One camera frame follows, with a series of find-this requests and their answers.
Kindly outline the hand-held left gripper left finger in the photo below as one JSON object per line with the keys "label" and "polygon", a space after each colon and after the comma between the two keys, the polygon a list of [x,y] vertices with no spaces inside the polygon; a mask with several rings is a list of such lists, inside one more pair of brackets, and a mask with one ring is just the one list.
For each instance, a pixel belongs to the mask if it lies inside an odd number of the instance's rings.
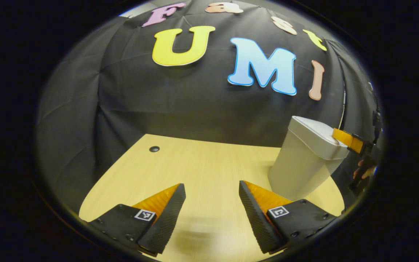
{"label": "hand-held left gripper left finger", "polygon": [[134,205],[116,204],[86,223],[96,237],[123,255],[161,255],[186,199],[178,183]]}

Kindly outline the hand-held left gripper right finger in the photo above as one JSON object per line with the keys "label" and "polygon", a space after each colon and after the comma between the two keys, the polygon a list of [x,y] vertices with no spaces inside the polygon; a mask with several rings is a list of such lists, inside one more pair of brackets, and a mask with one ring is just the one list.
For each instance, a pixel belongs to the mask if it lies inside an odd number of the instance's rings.
{"label": "hand-held left gripper right finger", "polygon": [[238,194],[262,253],[306,242],[336,219],[306,199],[290,201],[245,180],[239,181]]}

